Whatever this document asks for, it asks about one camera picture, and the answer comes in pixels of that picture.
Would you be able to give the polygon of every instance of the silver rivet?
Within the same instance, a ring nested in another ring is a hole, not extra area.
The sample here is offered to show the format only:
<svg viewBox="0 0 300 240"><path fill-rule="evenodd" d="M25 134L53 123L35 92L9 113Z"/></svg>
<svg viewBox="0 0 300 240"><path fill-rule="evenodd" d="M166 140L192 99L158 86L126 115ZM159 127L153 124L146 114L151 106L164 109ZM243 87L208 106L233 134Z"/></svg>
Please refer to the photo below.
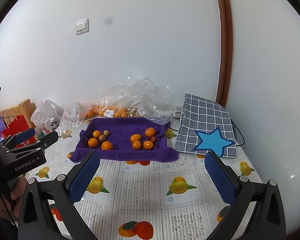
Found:
<svg viewBox="0 0 300 240"><path fill-rule="evenodd" d="M240 176L240 180L242 182L247 182L248 181L248 178L246 176Z"/></svg>
<svg viewBox="0 0 300 240"><path fill-rule="evenodd" d="M32 184L32 183L34 183L34 178L30 178L30 179L28 179L28 183L29 183L29 184Z"/></svg>
<svg viewBox="0 0 300 240"><path fill-rule="evenodd" d="M277 186L277 183L276 183L275 180L273 180L273 179L270 180L270 184L271 184L272 186Z"/></svg>
<svg viewBox="0 0 300 240"><path fill-rule="evenodd" d="M64 174L60 174L60 175L58 175L58 177L57 177L57 180L58 181L62 181L62 180L64 180L65 179L65 175Z"/></svg>

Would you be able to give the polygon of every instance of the purple tray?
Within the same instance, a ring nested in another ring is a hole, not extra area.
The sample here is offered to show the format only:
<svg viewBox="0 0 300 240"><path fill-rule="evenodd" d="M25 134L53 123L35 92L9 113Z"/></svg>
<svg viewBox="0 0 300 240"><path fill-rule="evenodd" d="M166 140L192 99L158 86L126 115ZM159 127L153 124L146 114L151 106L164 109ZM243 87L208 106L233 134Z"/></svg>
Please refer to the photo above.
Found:
<svg viewBox="0 0 300 240"><path fill-rule="evenodd" d="M169 126L170 122L166 125L159 125L143 117L95 118L85 131L80 132L80 141L70 160L75 163L80 162L93 149L100 154L101 159L173 162L178 159L179 153L175 149L167 147L167 139L163 136ZM141 150L134 150L130 142L131 135L140 134L143 144L144 141L149 140L149 137L145 136L145 130L149 127L153 127L157 132L154 149L145 150L142 147ZM113 144L113 150L101 150L101 142L96 148L88 146L88 140L92 138L92 133L95 130L99 130L101 133L104 130L109 130L110 135L106 137L106 141Z"/></svg>

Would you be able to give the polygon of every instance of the blue star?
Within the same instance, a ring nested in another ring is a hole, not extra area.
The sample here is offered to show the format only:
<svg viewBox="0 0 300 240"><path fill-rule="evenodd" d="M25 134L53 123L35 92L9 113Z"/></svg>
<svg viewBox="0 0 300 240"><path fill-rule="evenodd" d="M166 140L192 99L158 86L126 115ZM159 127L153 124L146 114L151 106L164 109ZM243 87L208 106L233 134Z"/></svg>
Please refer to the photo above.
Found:
<svg viewBox="0 0 300 240"><path fill-rule="evenodd" d="M201 142L198 143L193 150L211 150L214 151L218 157L222 156L224 148L235 143L234 141L224 139L221 135L219 127L213 130L211 133L205 133L202 131L195 131L195 133Z"/></svg>

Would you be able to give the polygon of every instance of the plastic bag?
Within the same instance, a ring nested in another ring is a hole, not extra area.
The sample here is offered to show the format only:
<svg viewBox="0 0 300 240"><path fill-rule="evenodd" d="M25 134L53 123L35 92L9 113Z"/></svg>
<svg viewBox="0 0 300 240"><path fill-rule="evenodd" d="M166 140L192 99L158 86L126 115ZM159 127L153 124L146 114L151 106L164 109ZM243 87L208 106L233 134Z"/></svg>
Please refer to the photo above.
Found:
<svg viewBox="0 0 300 240"><path fill-rule="evenodd" d="M103 94L98 114L111 112L114 117L139 117L166 124L175 114L175 93L168 86L158 86L149 77L125 78Z"/></svg>
<svg viewBox="0 0 300 240"><path fill-rule="evenodd" d="M60 121L60 118L63 114L63 109L52 102L49 99L44 100L39 104L37 109L31 116L31 121L37 126L40 127L43 132L51 132L51 122L50 118L54 117L56 121Z"/></svg>
<svg viewBox="0 0 300 240"><path fill-rule="evenodd" d="M81 121L83 121L87 116L88 112L92 112L95 105L88 103L74 102L68 106L64 106L64 112L60 119L60 124L56 129L59 136L63 138L63 135L67 135L70 130L74 130L79 126Z"/></svg>

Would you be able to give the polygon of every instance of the red bag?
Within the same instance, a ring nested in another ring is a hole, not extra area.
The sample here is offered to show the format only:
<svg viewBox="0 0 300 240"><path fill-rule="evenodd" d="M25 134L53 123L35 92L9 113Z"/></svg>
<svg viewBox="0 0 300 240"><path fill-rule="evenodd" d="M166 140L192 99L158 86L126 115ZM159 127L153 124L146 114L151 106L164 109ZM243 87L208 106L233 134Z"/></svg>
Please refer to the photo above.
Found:
<svg viewBox="0 0 300 240"><path fill-rule="evenodd" d="M28 126L26 119L23 115L17 115L16 118L9 124L7 125L7 128L4 129L1 133L1 136L3 139L8 137L9 135L15 135L19 132L24 132L25 130L28 130L30 127ZM17 144L16 148L21 147L21 146L26 146L29 144L32 144L35 142L35 138L31 137L25 142L21 144Z"/></svg>

